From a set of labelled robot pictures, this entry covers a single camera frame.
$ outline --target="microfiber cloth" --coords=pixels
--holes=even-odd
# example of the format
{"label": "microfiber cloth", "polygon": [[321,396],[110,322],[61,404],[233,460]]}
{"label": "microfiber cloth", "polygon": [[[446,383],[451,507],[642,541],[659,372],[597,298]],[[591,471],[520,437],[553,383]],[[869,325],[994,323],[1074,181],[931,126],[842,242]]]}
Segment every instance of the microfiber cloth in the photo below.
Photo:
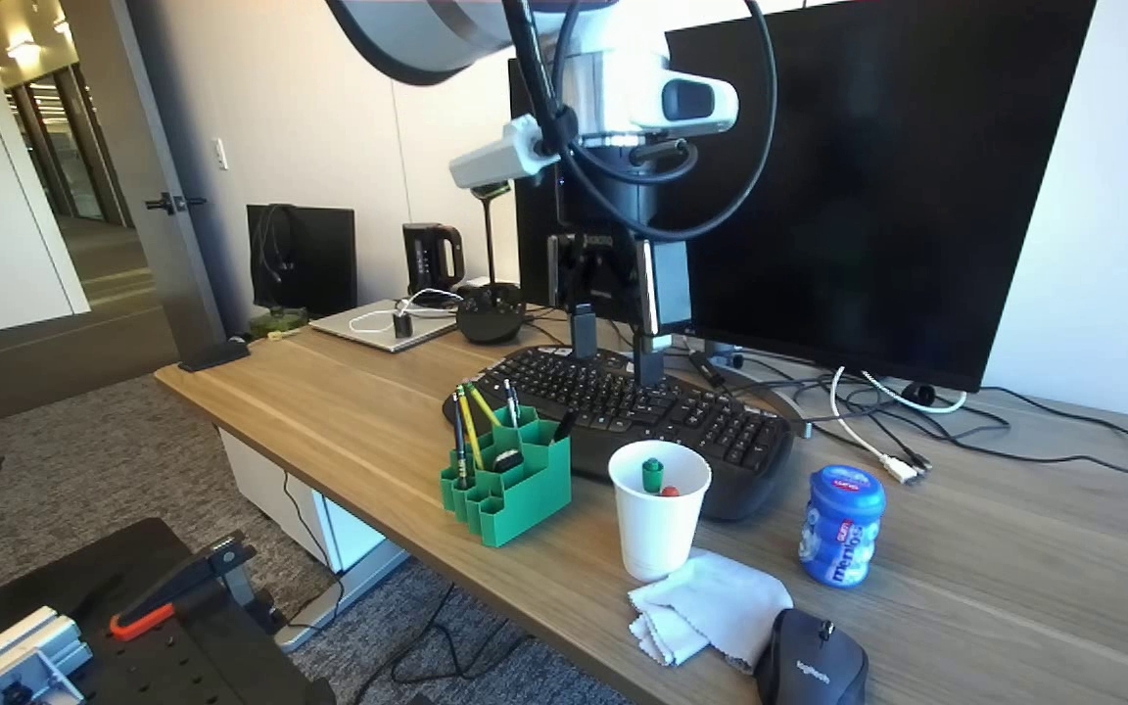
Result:
{"label": "microfiber cloth", "polygon": [[629,601],[640,613],[629,631],[660,664],[682,664],[711,643],[748,675],[774,619],[795,606],[773,575],[700,548],[662,581],[631,590]]}

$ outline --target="carpet floor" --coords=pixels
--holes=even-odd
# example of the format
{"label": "carpet floor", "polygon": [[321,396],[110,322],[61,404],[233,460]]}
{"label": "carpet floor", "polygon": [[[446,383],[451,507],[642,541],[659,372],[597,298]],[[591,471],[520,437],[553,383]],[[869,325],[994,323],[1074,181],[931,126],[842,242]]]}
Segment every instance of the carpet floor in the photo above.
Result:
{"label": "carpet floor", "polygon": [[[0,584],[146,517],[165,519],[192,548],[245,530],[259,550],[248,563],[250,580],[287,615],[331,581],[326,567],[243,500],[215,429],[149,376],[0,420]],[[309,678],[331,679],[338,702],[349,705],[368,675],[415,636],[447,588],[441,575],[408,561],[291,658]],[[502,619],[456,589],[440,622],[456,635],[466,663]],[[483,662],[522,634],[508,624]],[[402,675],[444,669],[449,660],[447,643],[434,633]],[[439,705],[627,702],[540,642],[526,643],[473,682],[408,687],[380,677],[363,702],[404,705],[416,693]]]}

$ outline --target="mentos gum bottle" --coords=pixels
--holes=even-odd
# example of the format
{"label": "mentos gum bottle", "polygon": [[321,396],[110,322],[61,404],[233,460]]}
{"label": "mentos gum bottle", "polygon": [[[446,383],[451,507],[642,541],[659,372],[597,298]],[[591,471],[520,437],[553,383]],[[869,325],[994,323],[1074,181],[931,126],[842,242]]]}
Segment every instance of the mentos gum bottle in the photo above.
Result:
{"label": "mentos gum bottle", "polygon": [[869,575],[887,492],[864,470],[829,465],[812,473],[800,562],[813,579],[852,588]]}

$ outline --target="black table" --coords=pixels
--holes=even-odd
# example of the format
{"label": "black table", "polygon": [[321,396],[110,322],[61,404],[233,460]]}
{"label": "black table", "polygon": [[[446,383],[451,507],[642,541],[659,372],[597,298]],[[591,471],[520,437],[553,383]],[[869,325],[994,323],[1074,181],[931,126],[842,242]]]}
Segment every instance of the black table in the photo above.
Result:
{"label": "black table", "polygon": [[112,638],[113,613],[190,554],[168,525],[144,519],[0,588],[0,633],[44,606],[71,616],[94,652],[72,684],[95,705],[323,704],[224,590],[187,599],[134,642]]}

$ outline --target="white cable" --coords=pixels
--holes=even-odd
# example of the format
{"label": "white cable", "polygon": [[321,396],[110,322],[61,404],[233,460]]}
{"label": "white cable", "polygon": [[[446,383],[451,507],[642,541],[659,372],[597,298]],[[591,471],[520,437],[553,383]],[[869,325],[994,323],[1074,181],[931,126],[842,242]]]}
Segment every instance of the white cable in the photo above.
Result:
{"label": "white cable", "polygon": [[885,391],[888,397],[893,398],[895,402],[899,402],[900,405],[908,406],[909,409],[926,412],[926,414],[950,414],[950,412],[958,412],[960,409],[960,406],[963,406],[963,402],[966,402],[966,398],[969,397],[968,393],[962,391],[960,393],[960,398],[957,398],[957,402],[954,402],[954,405],[922,406],[918,405],[917,402],[909,402],[907,398],[900,397],[899,394],[891,391],[891,389],[888,388],[887,385],[883,385],[882,382],[874,379],[872,374],[869,373],[860,373],[860,374],[864,374],[864,378],[865,380],[869,380],[869,384],[873,385],[873,387],[876,387],[878,389],[881,389],[881,391]]}
{"label": "white cable", "polygon": [[913,468],[913,465],[905,464],[904,460],[895,458],[895,456],[888,456],[885,452],[876,450],[871,442],[860,438],[858,433],[851,429],[851,424],[847,424],[847,420],[843,418],[841,413],[838,412],[838,380],[843,378],[843,370],[846,369],[846,367],[838,368],[838,371],[834,373],[834,380],[829,384],[829,411],[834,412],[834,415],[837,416],[838,425],[841,425],[843,430],[847,432],[847,435],[849,435],[853,441],[858,442],[861,448],[864,448],[864,450],[867,450],[876,456],[881,467],[887,468],[887,472],[889,472],[892,477],[897,478],[897,481],[900,482],[900,485],[907,485],[909,482],[914,481],[914,478],[920,477],[920,473]]}
{"label": "white cable", "polygon": [[450,291],[442,291],[441,289],[421,289],[416,293],[408,296],[407,299],[395,300],[394,308],[385,308],[381,309],[381,311],[368,311],[367,314],[360,314],[359,316],[351,318],[350,321],[345,323],[345,327],[349,327],[351,333],[386,333],[386,331],[395,327],[394,321],[390,321],[388,326],[379,327],[379,329],[358,329],[358,327],[354,327],[354,324],[356,324],[356,321],[362,321],[363,318],[368,318],[370,316],[386,316],[386,314],[407,314],[408,316],[420,316],[420,314],[442,312],[442,316],[420,316],[422,318],[447,318],[456,315],[447,311],[439,311],[438,308],[411,308],[412,303],[416,302],[417,296],[421,296],[422,293],[441,293],[442,296],[450,296],[451,299],[464,300],[462,296],[451,293]]}

